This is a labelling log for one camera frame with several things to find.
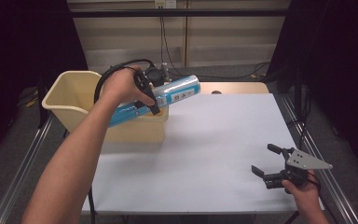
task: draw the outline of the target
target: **white table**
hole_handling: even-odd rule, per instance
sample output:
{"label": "white table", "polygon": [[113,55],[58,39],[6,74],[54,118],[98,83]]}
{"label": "white table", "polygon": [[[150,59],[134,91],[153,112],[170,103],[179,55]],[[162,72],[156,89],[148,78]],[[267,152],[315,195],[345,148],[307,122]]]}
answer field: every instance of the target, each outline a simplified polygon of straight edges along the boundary
{"label": "white table", "polygon": [[[199,94],[170,105],[161,144],[104,143],[92,184],[100,214],[247,214],[295,211],[266,189],[284,166],[267,144],[294,147],[272,94]],[[90,211],[88,200],[83,212]]]}

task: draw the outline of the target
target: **gray floor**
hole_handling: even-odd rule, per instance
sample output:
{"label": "gray floor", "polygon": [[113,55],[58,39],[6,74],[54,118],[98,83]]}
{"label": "gray floor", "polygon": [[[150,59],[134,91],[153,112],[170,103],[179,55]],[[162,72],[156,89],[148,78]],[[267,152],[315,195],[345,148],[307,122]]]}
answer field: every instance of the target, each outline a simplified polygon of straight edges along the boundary
{"label": "gray floor", "polygon": [[[182,74],[195,74],[200,76],[201,81],[257,81],[257,78],[227,78],[248,75],[254,72],[253,66],[215,66],[178,69]],[[278,106],[282,110],[285,120],[290,120],[282,105],[282,95],[277,94],[275,83],[269,83],[268,89],[275,93]],[[24,90],[26,95],[32,89]],[[13,177],[19,169],[28,147],[31,145],[39,122],[38,107],[19,106],[19,111],[14,118],[12,126],[0,144],[0,200],[4,196]],[[324,115],[316,102],[312,102],[312,110],[307,122],[308,130],[315,140],[318,148],[322,151],[324,159],[334,164],[332,173],[338,184],[347,195],[351,205],[358,216],[358,160],[351,152],[349,144],[333,132],[333,124]],[[298,134],[294,128],[290,131],[297,142]],[[11,213],[7,217],[7,223],[20,223],[22,212],[33,192],[38,177],[42,173],[48,160],[55,149],[63,141],[64,128],[57,119],[52,121],[46,140],[34,159],[33,169],[25,178],[23,188],[16,200]],[[336,204],[326,188],[322,189],[327,204],[338,219],[338,223],[345,223],[340,217]],[[249,216],[138,216],[130,217],[129,223],[284,223],[291,213]],[[122,223],[121,217],[98,217],[97,223]],[[81,223],[90,223],[89,216],[82,216]],[[294,223],[304,223],[299,217]]]}

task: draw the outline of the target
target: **metal frame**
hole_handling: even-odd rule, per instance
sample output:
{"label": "metal frame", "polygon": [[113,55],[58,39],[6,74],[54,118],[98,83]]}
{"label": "metal frame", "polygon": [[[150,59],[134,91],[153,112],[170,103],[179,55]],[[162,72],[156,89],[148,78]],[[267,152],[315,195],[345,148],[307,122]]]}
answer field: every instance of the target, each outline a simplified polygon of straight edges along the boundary
{"label": "metal frame", "polygon": [[46,135],[48,134],[52,118],[53,116],[50,114],[43,127],[36,132],[33,143],[30,145],[19,170],[12,180],[5,196],[0,202],[0,223],[6,223],[7,218],[10,215],[11,209],[21,192],[23,182],[33,164],[34,158],[36,157],[39,148],[42,146]]}
{"label": "metal frame", "polygon": [[19,13],[35,16],[71,16],[73,18],[111,18],[111,17],[285,17],[290,12],[286,8],[173,8],[173,9],[72,9],[67,11],[24,11]]}
{"label": "metal frame", "polygon": [[[282,101],[287,112],[290,115],[290,118],[292,120],[296,120],[295,106],[293,105],[293,102],[290,100],[288,96],[283,96]],[[303,142],[309,154],[324,161],[324,158],[319,148],[316,146],[315,142],[313,141],[307,129],[304,130],[304,127],[299,123],[296,124],[296,129],[299,135],[301,135],[301,133],[304,132]],[[344,217],[345,222],[349,224],[358,223],[358,217],[354,213],[350,201],[348,200],[345,193],[342,191],[336,179],[333,177],[331,171],[320,170],[319,174],[321,175],[325,185],[327,186],[328,191],[330,192],[332,198],[334,199],[339,212]]]}

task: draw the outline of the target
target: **black curtain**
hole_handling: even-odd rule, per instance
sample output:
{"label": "black curtain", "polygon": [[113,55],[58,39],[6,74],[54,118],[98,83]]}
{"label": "black curtain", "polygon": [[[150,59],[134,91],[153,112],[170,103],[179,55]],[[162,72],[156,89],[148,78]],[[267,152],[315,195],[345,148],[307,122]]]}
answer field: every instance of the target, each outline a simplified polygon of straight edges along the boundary
{"label": "black curtain", "polygon": [[69,12],[65,0],[0,0],[0,138],[24,88],[88,69],[72,17],[56,11]]}
{"label": "black curtain", "polygon": [[358,157],[358,1],[329,8],[304,72],[312,96]]}
{"label": "black curtain", "polygon": [[265,82],[277,80],[279,92],[295,84],[310,55],[328,0],[292,0]]}

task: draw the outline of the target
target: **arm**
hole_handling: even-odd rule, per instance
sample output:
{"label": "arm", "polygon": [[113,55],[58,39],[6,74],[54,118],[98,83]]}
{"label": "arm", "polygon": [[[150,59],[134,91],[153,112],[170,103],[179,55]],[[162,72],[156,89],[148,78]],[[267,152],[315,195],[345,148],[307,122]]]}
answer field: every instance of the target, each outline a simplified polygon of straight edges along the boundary
{"label": "arm", "polygon": [[[312,175],[308,175],[308,179],[316,182]],[[319,192],[316,186],[308,183],[304,188],[298,189],[289,180],[283,180],[282,184],[295,196],[298,212],[307,220],[307,223],[328,223],[319,205]]]}
{"label": "arm", "polygon": [[120,70],[106,80],[98,102],[60,145],[41,175],[23,215],[23,223],[78,222],[108,122],[119,104],[135,100],[154,104],[153,99],[134,85],[132,70]]}

